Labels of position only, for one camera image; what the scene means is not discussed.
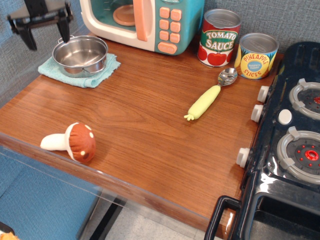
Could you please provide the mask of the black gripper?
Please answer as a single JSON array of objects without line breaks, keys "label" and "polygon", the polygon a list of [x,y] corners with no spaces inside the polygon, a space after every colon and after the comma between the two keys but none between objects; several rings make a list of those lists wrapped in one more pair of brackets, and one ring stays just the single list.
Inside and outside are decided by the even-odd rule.
[{"label": "black gripper", "polygon": [[70,40],[69,24],[73,20],[71,4],[68,0],[26,0],[18,10],[7,15],[13,33],[19,34],[31,51],[37,50],[37,44],[31,29],[47,25],[58,26],[62,40]]}]

